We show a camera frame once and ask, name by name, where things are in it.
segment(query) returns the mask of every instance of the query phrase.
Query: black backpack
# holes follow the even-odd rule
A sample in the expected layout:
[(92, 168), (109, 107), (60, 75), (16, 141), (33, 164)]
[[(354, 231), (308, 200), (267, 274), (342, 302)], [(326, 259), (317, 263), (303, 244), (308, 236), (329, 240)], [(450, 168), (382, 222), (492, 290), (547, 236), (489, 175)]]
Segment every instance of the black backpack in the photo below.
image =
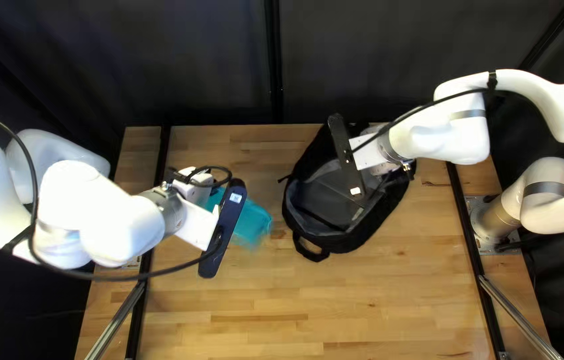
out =
[[(367, 122), (347, 124), (351, 137), (360, 135)], [(411, 164), (415, 172), (415, 162)], [(297, 252), (319, 262), (330, 253), (342, 254), (362, 246), (396, 208), (409, 186), (409, 174), (398, 168), (383, 176), (361, 170), (367, 192), (354, 202), (343, 192), (344, 174), (334, 146), (331, 130), (324, 124), (306, 148), (287, 179), (282, 216), (293, 231)], [(300, 238), (315, 244), (317, 254), (306, 249)]]

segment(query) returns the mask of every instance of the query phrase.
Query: backpack handle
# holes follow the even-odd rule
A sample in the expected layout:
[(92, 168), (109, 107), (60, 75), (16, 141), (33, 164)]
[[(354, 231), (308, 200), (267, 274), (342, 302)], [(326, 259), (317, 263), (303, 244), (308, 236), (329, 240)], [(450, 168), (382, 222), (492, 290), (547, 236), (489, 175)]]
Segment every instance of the backpack handle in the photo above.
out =
[(324, 250), (324, 249), (322, 249), (322, 252), (320, 252), (319, 254), (316, 254), (313, 251), (306, 249), (304, 245), (302, 245), (302, 243), (300, 242), (300, 234), (296, 232), (293, 232), (293, 244), (295, 245), (295, 250), (297, 252), (302, 254), (304, 258), (307, 258), (314, 263), (319, 263), (320, 261), (328, 258), (329, 255), (331, 255), (331, 253), (328, 250)]

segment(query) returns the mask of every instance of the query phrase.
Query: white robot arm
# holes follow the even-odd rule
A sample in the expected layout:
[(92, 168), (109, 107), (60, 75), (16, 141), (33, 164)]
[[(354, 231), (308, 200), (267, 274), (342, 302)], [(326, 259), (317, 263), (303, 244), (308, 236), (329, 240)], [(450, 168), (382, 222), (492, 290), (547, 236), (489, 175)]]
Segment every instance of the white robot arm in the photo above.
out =
[[(212, 213), (201, 207), (210, 187), (174, 180), (131, 196), (106, 177), (110, 165), (93, 152), (41, 130), (24, 130), (19, 136), (41, 184), (34, 245), (45, 262), (64, 269), (90, 260), (121, 266), (172, 234), (207, 250), (218, 221), (217, 209)], [(180, 173), (186, 176), (193, 169)], [(213, 183), (206, 173), (192, 179)], [(22, 205), (30, 201), (30, 170), (13, 141), (6, 153), (0, 148), (0, 248), (30, 225), (30, 213)], [(36, 262), (25, 241), (14, 247), (13, 255)]]
[[(495, 71), (495, 90), (525, 96), (542, 113), (553, 136), (564, 142), (564, 84), (551, 83), (521, 70)], [(489, 73), (464, 76), (440, 84), (434, 100), (465, 90), (486, 88)], [(353, 150), (373, 133), (350, 139)], [(467, 94), (426, 108), (391, 127), (363, 149), (354, 152), (359, 170), (414, 158), (451, 161), (459, 165), (478, 163), (489, 155), (489, 134), (482, 94)]]
[[(551, 134), (564, 143), (564, 84), (528, 72), (504, 69), (453, 79), (436, 88), (434, 100), (486, 88), (490, 76), (497, 79), (494, 90), (515, 92), (533, 102)], [(356, 167), (382, 167), (386, 171), (414, 158), (460, 165), (478, 163), (489, 155), (485, 116), (482, 94), (462, 95), (414, 113), (388, 133), (356, 149), (380, 128), (374, 127), (349, 140)], [(471, 216), (474, 230), (482, 239), (497, 240), (521, 225), (535, 233), (564, 232), (564, 159), (537, 160), (486, 211)]]

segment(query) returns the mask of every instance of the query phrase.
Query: teal plastic container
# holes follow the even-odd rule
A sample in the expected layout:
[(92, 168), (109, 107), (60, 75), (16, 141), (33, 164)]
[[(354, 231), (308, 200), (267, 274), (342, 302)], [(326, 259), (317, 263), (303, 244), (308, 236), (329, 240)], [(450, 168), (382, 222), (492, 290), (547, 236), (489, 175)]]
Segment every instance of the teal plastic container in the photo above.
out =
[[(222, 201), (223, 196), (224, 188), (214, 190), (206, 203), (206, 209), (213, 211), (215, 205)], [(233, 235), (230, 237), (230, 243), (255, 249), (262, 242), (262, 239), (271, 233), (272, 224), (273, 218), (271, 215), (247, 197)]]

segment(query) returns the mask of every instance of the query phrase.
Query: wooden table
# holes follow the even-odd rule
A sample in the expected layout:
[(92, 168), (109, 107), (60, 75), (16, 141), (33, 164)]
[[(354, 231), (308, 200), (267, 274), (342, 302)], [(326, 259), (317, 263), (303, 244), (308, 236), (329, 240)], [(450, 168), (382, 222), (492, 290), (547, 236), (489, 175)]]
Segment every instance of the wooden table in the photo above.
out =
[[(494, 359), (444, 162), (418, 160), (404, 199), (360, 249), (318, 264), (295, 252), (280, 214), (284, 184), (275, 180), (291, 171), (317, 129), (173, 127), (169, 165), (230, 168), (274, 226), (256, 250), (229, 246), (214, 279), (201, 279), (196, 268), (151, 279), (140, 358)], [(115, 176), (126, 191), (150, 188), (158, 138), (156, 127), (127, 128)], [(459, 172), (467, 194), (499, 191), (490, 160)], [(156, 248), (153, 269), (198, 255), (169, 238)], [(483, 261), (490, 278), (546, 334), (522, 258)], [(133, 286), (92, 284), (76, 359), (84, 358)], [(537, 358), (521, 333), (510, 331), (517, 329), (506, 316), (500, 318), (507, 349), (519, 344), (519, 356)], [(124, 358), (128, 323), (107, 359)]]

